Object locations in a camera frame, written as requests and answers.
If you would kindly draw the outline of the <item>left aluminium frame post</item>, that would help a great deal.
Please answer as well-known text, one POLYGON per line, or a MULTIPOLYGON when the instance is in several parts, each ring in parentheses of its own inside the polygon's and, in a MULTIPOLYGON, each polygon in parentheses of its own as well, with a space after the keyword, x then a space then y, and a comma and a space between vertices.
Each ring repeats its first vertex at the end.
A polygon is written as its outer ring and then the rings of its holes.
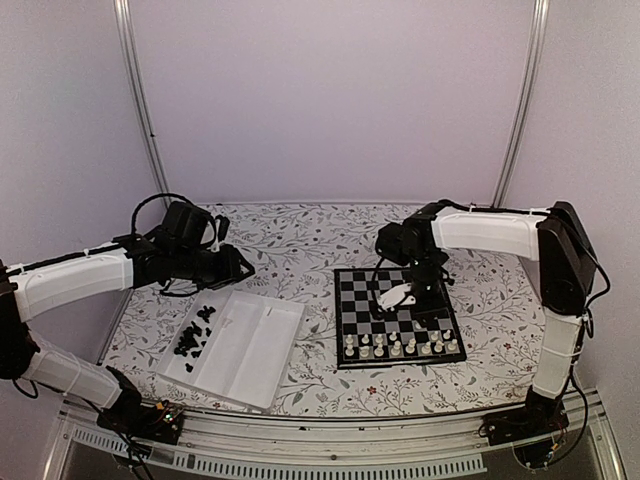
POLYGON ((157 192, 168 193, 170 190, 169 182, 161 159, 155 129, 143 85, 130 2, 126 0, 114 0, 113 6, 125 71, 151 175, 157 192))

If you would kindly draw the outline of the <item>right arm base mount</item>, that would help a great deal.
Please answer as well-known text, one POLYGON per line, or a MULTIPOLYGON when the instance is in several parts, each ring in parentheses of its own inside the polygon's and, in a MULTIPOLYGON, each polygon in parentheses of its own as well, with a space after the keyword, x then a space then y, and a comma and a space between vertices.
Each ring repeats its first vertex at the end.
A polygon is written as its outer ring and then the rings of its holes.
POLYGON ((563 404, 552 411, 546 407, 523 406, 486 414, 477 433, 487 439, 490 446, 527 440, 512 451, 521 466, 535 470, 547 467, 554 460, 568 426, 563 404))

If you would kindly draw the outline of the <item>floral patterned table mat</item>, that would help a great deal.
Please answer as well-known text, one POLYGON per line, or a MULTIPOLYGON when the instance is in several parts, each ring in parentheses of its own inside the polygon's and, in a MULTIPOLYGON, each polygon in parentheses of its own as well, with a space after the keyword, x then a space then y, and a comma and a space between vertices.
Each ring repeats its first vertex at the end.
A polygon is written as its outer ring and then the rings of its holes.
POLYGON ((467 358, 444 365, 341 370, 337 268, 377 262, 377 231, 409 205, 240 204, 219 208, 227 240, 255 267, 243 291, 301 303, 305 314, 270 407, 276 416, 381 417, 484 409, 521 402, 535 374, 544 319, 515 256, 453 250, 449 290, 467 358))

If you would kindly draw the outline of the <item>white chess king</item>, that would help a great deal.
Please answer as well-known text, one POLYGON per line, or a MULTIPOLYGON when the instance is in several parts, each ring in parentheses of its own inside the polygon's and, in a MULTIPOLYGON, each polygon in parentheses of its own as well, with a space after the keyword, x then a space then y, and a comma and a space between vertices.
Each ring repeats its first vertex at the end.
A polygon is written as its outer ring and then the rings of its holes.
POLYGON ((399 340, 396 340, 394 344, 390 348, 390 356, 391 357, 401 357, 402 356, 403 347, 399 340))

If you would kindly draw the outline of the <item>aluminium frame post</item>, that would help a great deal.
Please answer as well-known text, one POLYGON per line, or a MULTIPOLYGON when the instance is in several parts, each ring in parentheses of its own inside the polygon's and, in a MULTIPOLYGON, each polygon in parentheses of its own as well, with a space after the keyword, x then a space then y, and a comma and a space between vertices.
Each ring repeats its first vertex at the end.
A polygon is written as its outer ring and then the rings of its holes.
POLYGON ((169 182, 161 159, 155 129, 143 85, 130 2, 126 0, 114 0, 113 6, 125 71, 151 175, 157 192, 168 193, 170 190, 169 182))
POLYGON ((533 2, 524 73, 502 167, 491 202, 492 207, 502 207, 505 204, 511 180, 516 169, 519 150, 524 138, 528 113, 534 96, 539 66, 543 55, 549 6, 549 0, 535 0, 533 2))

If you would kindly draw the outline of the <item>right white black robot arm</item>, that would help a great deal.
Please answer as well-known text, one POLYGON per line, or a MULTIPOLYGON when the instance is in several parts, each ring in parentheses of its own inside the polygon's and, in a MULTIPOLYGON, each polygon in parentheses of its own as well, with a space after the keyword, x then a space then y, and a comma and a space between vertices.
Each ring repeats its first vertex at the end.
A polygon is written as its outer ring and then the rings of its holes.
POLYGON ((430 295, 450 281, 444 268, 448 251, 465 249, 517 256, 538 265, 545 329, 537 371, 516 421, 524 435, 537 436, 554 422, 583 340, 594 333, 591 305, 611 287, 599 292, 592 288, 595 277, 606 272, 569 202, 519 210, 442 199, 379 230, 376 253, 408 268, 410 279, 381 294, 378 311, 427 306, 430 295))

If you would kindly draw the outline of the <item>right aluminium frame post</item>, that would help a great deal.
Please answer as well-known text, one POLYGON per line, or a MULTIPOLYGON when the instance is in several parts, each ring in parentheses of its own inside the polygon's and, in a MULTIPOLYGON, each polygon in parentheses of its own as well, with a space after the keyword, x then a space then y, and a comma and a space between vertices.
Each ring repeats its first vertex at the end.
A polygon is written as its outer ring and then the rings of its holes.
POLYGON ((524 73, 502 167, 491 202, 492 207, 502 207, 505 204, 511 180, 516 169, 519 150, 524 138, 528 113, 534 96, 539 66, 543 55, 549 6, 549 0, 535 0, 533 2, 524 73))

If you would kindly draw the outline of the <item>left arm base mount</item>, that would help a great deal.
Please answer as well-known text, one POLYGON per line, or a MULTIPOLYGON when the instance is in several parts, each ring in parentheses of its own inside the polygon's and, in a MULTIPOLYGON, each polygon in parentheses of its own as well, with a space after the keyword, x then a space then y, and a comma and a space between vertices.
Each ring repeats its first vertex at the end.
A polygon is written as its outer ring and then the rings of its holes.
POLYGON ((177 445, 184 424, 183 413, 182 406, 168 400, 127 411, 113 407, 98 414, 97 425, 128 438, 177 445))

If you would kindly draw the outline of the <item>black silver chess board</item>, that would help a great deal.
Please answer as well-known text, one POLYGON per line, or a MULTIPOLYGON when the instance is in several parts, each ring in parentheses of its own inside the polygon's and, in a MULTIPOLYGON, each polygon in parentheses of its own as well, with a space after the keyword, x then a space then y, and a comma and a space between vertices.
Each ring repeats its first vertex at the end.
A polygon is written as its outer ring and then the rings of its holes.
POLYGON ((444 343, 443 351, 436 353, 433 349, 435 342, 430 338, 434 331, 414 331, 410 307, 400 307, 392 312, 379 313, 376 311, 374 299, 385 291, 397 285, 409 281, 409 271, 401 268, 382 268, 374 271, 372 268, 363 269, 336 269, 334 271, 335 286, 335 313, 336 313, 336 343, 337 343, 337 368, 350 370, 357 368, 383 368, 395 365, 407 364, 450 364, 464 362, 467 354, 464 347, 454 309, 447 293, 450 310, 450 329, 452 337, 444 340, 439 332, 439 340, 444 343), (392 331, 396 331, 398 339, 403 347, 401 357, 391 357, 390 348, 394 344, 389 340, 392 331), (352 357, 344 354, 345 337, 351 334, 354 337, 355 353, 352 357), (360 340, 364 334, 370 338, 370 357, 360 359, 358 348, 362 346, 360 340), (377 334, 385 336, 384 345, 387 346, 388 357, 377 359, 373 355, 377 334), (413 354, 405 352, 408 341, 416 340, 416 349, 413 354), (456 339, 457 349, 449 351, 448 343, 456 339), (431 343, 431 355, 422 355, 420 348, 425 343, 431 343))

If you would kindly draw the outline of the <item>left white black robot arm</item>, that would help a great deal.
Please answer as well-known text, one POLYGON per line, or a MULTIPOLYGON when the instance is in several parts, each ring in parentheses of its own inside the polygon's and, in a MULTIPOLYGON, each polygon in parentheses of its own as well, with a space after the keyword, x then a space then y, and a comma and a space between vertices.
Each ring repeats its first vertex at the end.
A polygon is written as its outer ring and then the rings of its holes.
POLYGON ((227 244, 229 220, 175 196, 161 223, 83 251, 1 268, 1 377, 24 379, 80 397, 128 434, 148 426, 148 412, 132 382, 112 367, 98 367, 30 332, 29 321, 49 310, 107 292, 174 280, 196 291, 217 290, 254 275, 254 267, 227 244))

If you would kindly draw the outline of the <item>white plastic compartment tray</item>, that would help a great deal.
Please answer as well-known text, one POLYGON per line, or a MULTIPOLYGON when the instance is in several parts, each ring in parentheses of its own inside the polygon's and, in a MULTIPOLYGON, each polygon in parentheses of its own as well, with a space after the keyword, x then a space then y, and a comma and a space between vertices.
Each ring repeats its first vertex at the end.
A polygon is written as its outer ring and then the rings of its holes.
POLYGON ((302 323, 301 303, 225 288, 200 293, 159 361, 163 380, 195 389, 221 401, 267 411, 291 357, 302 323), (209 305, 212 334, 192 373, 175 359, 173 347, 196 311, 209 305))

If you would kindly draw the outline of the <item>pile of black chess pieces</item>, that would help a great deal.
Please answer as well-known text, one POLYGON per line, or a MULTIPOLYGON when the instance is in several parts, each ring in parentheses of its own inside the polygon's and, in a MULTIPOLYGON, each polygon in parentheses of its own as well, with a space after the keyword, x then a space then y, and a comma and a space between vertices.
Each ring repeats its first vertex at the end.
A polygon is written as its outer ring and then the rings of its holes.
POLYGON ((216 309, 213 306, 202 306, 178 336, 177 344, 173 347, 173 354, 176 360, 182 362, 183 369, 187 373, 193 372, 195 363, 212 334, 212 319, 215 312, 216 309))

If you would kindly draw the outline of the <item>front aluminium rail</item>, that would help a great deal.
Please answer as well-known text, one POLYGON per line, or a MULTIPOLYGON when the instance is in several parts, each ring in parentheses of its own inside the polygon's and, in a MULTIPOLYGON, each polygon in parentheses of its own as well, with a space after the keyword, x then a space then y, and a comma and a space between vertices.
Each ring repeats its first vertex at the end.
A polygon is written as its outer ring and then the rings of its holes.
POLYGON ((174 445, 128 453, 95 414, 63 404, 47 479, 627 479, 598 393, 565 398, 569 426, 548 466, 533 458, 554 436, 493 445, 483 411, 385 418, 274 417, 188 410, 174 445))

